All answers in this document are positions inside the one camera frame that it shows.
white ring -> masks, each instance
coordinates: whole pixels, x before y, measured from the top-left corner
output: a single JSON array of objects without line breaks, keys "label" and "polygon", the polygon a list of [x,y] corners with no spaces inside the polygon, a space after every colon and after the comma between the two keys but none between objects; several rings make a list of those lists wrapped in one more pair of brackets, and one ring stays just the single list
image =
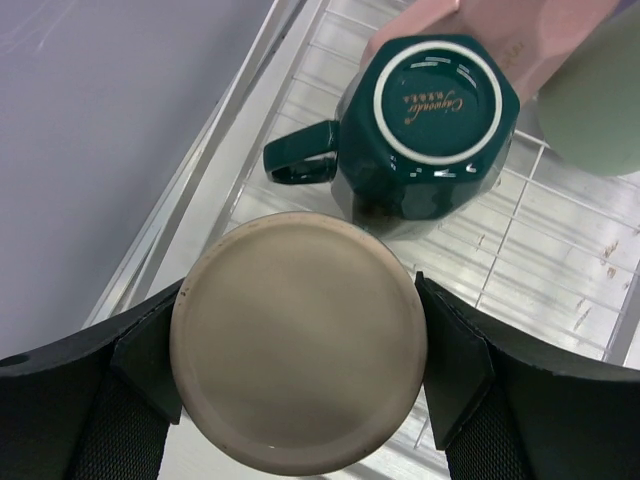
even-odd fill
[{"label": "white ring", "polygon": [[[407,57],[425,50],[433,49],[448,50],[451,52],[459,53],[463,57],[467,57],[472,62],[475,62],[487,75],[496,99],[496,111],[493,116],[491,125],[489,126],[489,129],[487,130],[487,133],[485,133],[484,137],[482,137],[478,143],[465,150],[464,152],[460,152],[455,155],[449,155],[446,157],[432,157],[429,155],[423,155],[422,153],[416,152],[415,150],[412,150],[405,144],[401,143],[393,135],[393,133],[391,133],[391,129],[387,125],[387,122],[385,121],[384,115],[382,113],[382,92],[384,91],[385,84],[387,83],[391,72],[398,66],[398,64],[400,64],[400,62],[405,60]],[[427,165],[451,165],[452,163],[460,162],[461,160],[465,160],[478,153],[482,148],[484,148],[487,143],[489,143],[489,140],[491,140],[493,135],[496,133],[498,125],[500,124],[500,118],[502,117],[502,91],[500,89],[500,84],[498,83],[498,78],[491,70],[491,67],[489,67],[487,62],[485,62],[482,57],[480,57],[480,55],[475,53],[473,50],[452,42],[430,40],[412,45],[411,47],[398,53],[391,59],[389,63],[387,63],[387,65],[382,70],[382,73],[380,74],[380,77],[376,82],[376,88],[373,91],[373,114],[376,123],[378,124],[378,128],[382,133],[382,136],[397,152],[401,153],[407,158],[410,158],[411,160],[425,163]]]}]

light green cup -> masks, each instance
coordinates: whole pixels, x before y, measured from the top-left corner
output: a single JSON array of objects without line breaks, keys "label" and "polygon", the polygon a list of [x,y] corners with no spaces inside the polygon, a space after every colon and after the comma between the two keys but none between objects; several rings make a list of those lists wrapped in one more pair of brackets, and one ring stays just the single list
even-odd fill
[{"label": "light green cup", "polygon": [[640,2],[600,27],[540,91],[545,139],[595,175],[640,170]]}]

gray wall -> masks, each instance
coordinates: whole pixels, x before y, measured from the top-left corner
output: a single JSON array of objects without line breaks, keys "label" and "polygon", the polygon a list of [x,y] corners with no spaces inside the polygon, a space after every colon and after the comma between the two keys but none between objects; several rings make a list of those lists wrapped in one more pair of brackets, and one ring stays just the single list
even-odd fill
[{"label": "gray wall", "polygon": [[0,0],[0,358],[76,331],[268,0]]}]

pink mug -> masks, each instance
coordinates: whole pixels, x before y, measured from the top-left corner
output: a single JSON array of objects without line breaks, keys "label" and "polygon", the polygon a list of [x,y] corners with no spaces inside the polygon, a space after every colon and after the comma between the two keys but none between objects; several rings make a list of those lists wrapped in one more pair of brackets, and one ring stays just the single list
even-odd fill
[{"label": "pink mug", "polygon": [[620,0],[417,0],[371,37],[360,61],[388,40],[461,33],[480,42],[523,104]]}]

mug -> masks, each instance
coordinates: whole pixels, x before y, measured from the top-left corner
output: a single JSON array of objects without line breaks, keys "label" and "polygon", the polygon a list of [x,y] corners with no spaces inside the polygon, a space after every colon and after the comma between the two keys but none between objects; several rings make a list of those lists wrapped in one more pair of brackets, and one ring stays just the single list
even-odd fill
[{"label": "mug", "polygon": [[472,38],[397,38],[354,78],[335,120],[267,144],[264,167],[277,183],[332,182],[345,217],[378,237],[419,238],[491,189],[519,108]]},{"label": "mug", "polygon": [[463,33],[487,49],[524,104],[618,2],[417,0],[371,37],[361,65],[392,38]]},{"label": "mug", "polygon": [[545,139],[595,175],[640,170],[640,3],[603,25],[540,91]]},{"label": "mug", "polygon": [[222,452],[276,475],[323,475],[371,454],[409,415],[427,328],[411,277],[379,240],[281,213],[198,260],[170,354],[190,418]]}]

